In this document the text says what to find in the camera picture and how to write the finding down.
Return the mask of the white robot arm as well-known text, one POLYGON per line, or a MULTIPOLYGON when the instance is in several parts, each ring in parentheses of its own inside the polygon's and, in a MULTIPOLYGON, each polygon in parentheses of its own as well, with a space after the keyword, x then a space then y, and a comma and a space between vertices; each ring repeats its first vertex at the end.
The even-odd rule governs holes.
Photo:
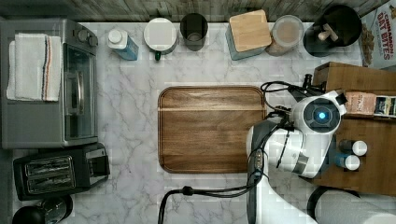
POLYGON ((347 98, 338 91, 306 97, 287 117, 267 118, 247 133, 248 224, 317 224, 307 213, 288 203, 269 183, 274 166, 302 177, 319 174, 333 135, 347 112, 347 98))

